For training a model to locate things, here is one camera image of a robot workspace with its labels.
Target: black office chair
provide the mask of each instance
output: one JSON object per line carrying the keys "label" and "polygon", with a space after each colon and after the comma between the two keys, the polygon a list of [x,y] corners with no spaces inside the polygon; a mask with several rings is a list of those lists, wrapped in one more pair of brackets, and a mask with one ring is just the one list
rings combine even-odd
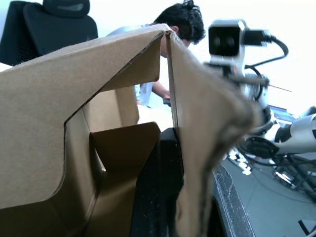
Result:
{"label": "black office chair", "polygon": [[0,42],[0,62],[14,66],[98,38],[89,10],[89,0],[43,0],[43,5],[12,1]]}

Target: cardboard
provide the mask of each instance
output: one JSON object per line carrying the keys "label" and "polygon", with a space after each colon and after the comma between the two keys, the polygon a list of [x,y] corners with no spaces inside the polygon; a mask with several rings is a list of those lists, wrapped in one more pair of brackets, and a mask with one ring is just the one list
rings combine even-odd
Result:
{"label": "cardboard", "polygon": [[177,227],[204,231],[205,177],[253,125],[253,109],[156,25],[0,74],[0,236],[129,236],[137,176],[160,134],[155,123],[135,125],[133,85],[158,79],[163,35],[188,196],[178,210],[190,214],[183,222],[178,213]]}

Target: white wall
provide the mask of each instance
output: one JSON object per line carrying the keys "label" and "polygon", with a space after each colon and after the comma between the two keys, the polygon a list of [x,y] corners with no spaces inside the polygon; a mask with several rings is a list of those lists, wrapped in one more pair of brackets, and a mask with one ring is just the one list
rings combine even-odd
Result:
{"label": "white wall", "polygon": [[[151,23],[162,10],[179,1],[90,0],[89,15],[98,25],[99,36],[103,37],[124,25]],[[0,32],[9,2],[9,0],[0,1]],[[243,18],[250,28],[268,29],[284,41],[290,49],[289,56],[258,69],[270,78],[271,84],[290,89],[301,97],[309,96],[316,104],[313,95],[316,79],[312,71],[314,55],[316,55],[314,43],[316,3],[314,2],[313,0],[195,1],[201,7],[206,28],[217,18]],[[190,46],[190,49],[201,61],[209,60],[207,37],[199,45]],[[246,51],[246,63],[255,63],[280,54],[282,51],[274,45],[268,48],[249,48]]]}

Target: man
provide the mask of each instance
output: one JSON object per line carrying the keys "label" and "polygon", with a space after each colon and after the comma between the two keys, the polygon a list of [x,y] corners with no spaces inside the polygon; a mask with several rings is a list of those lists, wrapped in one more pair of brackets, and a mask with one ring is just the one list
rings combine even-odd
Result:
{"label": "man", "polygon": [[[199,43],[205,37],[202,15],[199,7],[194,5],[193,0],[185,0],[183,3],[168,7],[151,24],[138,27],[121,27],[110,33],[109,36],[162,23],[166,23],[179,36],[186,47],[189,47],[191,43]],[[165,37],[161,40],[160,54],[164,58],[167,57]],[[137,103],[148,106],[151,92],[162,99],[170,99],[169,90],[164,88],[159,81],[156,81],[135,86]]]}

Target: chair headrest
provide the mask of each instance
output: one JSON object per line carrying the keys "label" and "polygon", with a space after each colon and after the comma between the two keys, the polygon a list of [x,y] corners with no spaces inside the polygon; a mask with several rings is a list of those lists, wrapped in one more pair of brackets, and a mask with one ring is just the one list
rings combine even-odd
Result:
{"label": "chair headrest", "polygon": [[43,0],[44,9],[57,17],[79,18],[90,11],[89,0]]}

